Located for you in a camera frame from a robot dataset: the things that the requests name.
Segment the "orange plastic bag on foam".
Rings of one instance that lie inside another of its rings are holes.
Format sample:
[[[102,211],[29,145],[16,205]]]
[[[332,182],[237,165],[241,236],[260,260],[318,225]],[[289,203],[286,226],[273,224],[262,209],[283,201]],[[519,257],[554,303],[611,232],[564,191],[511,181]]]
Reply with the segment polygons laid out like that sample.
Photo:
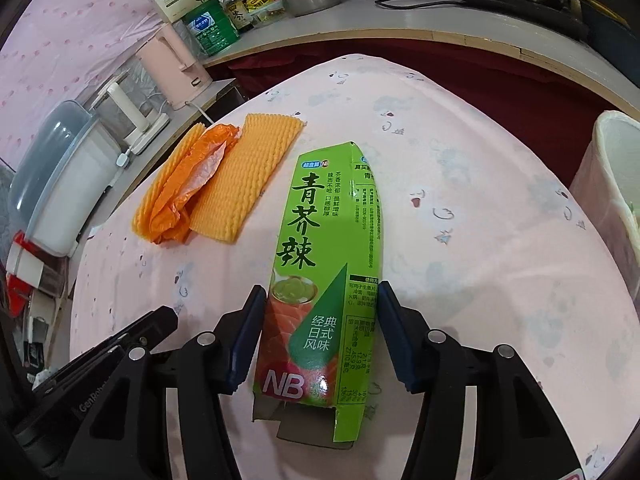
[[[141,205],[141,226],[155,244],[183,242],[190,231],[188,203],[213,177],[239,141],[240,128],[196,124],[160,168]]]

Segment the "white cup with lid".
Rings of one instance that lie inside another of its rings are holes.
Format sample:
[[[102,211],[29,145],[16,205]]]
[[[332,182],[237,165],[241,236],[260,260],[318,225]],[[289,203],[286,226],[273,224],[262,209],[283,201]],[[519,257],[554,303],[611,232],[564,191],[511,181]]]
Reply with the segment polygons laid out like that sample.
[[[63,296],[63,275],[17,242],[13,242],[9,250],[6,270],[40,292],[45,292],[51,297]]]

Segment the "white dish rack grey lid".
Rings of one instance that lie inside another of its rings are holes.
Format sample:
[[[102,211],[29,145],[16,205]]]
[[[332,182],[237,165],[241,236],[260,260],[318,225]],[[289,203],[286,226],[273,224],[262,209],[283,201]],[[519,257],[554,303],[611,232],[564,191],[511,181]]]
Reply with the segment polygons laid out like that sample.
[[[14,226],[51,256],[66,257],[118,173],[120,145],[96,113],[58,104],[38,130],[9,190]]]

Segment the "green wasabi carton box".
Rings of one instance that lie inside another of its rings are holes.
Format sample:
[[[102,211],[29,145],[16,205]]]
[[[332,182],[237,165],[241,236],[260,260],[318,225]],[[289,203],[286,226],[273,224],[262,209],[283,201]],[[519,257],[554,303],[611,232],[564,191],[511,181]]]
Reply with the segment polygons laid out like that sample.
[[[278,438],[344,450],[368,397],[382,217],[355,142],[301,154],[274,254],[254,375],[253,416]]]

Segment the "green tin can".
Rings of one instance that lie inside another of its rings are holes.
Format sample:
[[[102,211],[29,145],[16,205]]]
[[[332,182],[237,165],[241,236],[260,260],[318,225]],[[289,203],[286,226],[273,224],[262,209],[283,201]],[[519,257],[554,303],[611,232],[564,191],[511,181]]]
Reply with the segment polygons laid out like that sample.
[[[181,21],[208,55],[215,55],[240,39],[238,31],[218,0],[202,3]]]

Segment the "red plastic basket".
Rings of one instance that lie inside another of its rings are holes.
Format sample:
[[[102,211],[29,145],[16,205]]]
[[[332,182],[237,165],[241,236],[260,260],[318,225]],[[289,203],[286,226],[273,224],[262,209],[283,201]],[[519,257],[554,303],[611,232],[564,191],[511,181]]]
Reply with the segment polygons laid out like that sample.
[[[8,289],[9,316],[17,318],[26,307],[30,293],[34,290],[32,284],[21,280],[17,276],[18,257],[22,250],[38,257],[41,250],[25,238],[23,231],[18,231],[12,240],[8,260],[6,260],[6,288]]]

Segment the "pink electric kettle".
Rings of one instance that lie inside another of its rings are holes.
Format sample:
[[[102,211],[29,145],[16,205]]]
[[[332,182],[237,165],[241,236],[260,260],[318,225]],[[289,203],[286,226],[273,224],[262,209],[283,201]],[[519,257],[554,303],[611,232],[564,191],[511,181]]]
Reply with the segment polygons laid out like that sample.
[[[174,110],[185,107],[213,83],[171,24],[163,24],[136,57]]]

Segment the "white lined trash bin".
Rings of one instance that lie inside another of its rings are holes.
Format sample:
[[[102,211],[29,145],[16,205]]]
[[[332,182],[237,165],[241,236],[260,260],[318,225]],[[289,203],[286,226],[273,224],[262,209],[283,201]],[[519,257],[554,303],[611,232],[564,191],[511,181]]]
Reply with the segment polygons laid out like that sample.
[[[570,192],[639,303],[639,122],[617,110],[596,120]]]

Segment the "pink patterned tablecloth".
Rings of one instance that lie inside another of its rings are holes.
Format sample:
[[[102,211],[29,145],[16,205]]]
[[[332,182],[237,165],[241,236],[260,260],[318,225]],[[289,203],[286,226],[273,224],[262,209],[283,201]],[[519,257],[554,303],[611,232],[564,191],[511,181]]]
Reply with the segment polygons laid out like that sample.
[[[639,320],[608,248],[524,144],[404,66],[350,54],[232,110],[304,130],[233,244],[154,245],[131,231],[134,191],[88,241],[70,316],[78,356],[162,304],[180,347],[267,284],[298,156],[356,143],[382,203],[382,277],[401,304],[466,346],[510,344],[559,414],[582,469],[603,477],[639,419]]]

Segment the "black induction cooker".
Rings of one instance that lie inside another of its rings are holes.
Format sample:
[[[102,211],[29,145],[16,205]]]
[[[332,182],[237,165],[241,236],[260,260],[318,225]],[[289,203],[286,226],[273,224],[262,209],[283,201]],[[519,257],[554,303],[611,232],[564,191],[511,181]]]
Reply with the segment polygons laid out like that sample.
[[[546,4],[528,0],[460,0],[466,6],[480,10],[510,15],[512,18],[528,21],[552,29],[559,34],[586,40],[588,27],[570,12],[558,10]]]

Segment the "stacked yellow teal basins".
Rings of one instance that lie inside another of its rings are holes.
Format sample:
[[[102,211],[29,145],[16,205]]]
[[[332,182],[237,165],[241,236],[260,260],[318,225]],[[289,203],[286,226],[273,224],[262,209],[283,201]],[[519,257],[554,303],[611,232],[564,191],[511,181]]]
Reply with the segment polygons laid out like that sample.
[[[636,86],[639,85],[639,38],[611,0],[578,0],[582,22],[588,28],[587,44]]]

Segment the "white glass kettle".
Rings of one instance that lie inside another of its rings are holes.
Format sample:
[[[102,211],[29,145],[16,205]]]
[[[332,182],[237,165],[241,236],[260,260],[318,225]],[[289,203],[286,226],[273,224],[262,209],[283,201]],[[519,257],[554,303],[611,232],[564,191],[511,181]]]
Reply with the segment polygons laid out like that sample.
[[[163,107],[144,94],[128,70],[104,82],[89,110],[98,114],[116,140],[126,146],[127,155],[140,155],[170,122]]]

